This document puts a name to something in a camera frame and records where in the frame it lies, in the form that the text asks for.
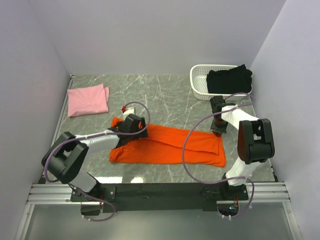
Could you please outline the orange t shirt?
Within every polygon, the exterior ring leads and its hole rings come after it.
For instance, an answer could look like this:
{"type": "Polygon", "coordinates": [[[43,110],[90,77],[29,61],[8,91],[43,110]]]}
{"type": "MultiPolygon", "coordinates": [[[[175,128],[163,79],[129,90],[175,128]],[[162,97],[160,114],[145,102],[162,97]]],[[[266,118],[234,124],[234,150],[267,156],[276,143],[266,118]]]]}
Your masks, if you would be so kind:
{"type": "Polygon", "coordinates": [[[140,135],[129,136],[129,142],[109,153],[109,161],[124,164],[174,165],[182,163],[226,166],[222,137],[211,132],[193,131],[150,124],[140,135]]]}

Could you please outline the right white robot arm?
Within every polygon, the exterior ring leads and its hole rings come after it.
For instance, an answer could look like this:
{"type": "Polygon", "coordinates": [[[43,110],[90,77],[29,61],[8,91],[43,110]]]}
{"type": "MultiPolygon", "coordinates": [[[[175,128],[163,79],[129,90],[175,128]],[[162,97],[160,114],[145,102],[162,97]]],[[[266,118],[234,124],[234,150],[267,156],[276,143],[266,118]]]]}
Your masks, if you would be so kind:
{"type": "Polygon", "coordinates": [[[227,126],[237,130],[238,158],[225,174],[228,179],[219,187],[222,198],[230,200],[237,194],[237,189],[244,185],[254,170],[275,155],[272,125],[267,118],[257,118],[235,103],[228,103],[220,95],[210,99],[212,113],[211,131],[216,136],[226,133],[227,126]]]}

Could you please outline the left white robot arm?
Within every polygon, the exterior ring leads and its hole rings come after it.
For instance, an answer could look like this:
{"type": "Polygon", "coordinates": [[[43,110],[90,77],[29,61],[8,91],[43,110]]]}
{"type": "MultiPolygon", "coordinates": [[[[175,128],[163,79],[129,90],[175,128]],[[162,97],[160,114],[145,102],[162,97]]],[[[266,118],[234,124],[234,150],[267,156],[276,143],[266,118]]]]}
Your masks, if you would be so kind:
{"type": "Polygon", "coordinates": [[[44,155],[41,164],[47,176],[51,173],[56,182],[69,184],[82,190],[88,201],[103,198],[100,182],[87,172],[81,171],[86,156],[102,150],[113,150],[127,145],[130,141],[146,138],[144,117],[133,113],[105,131],[75,136],[64,132],[44,155]]]}

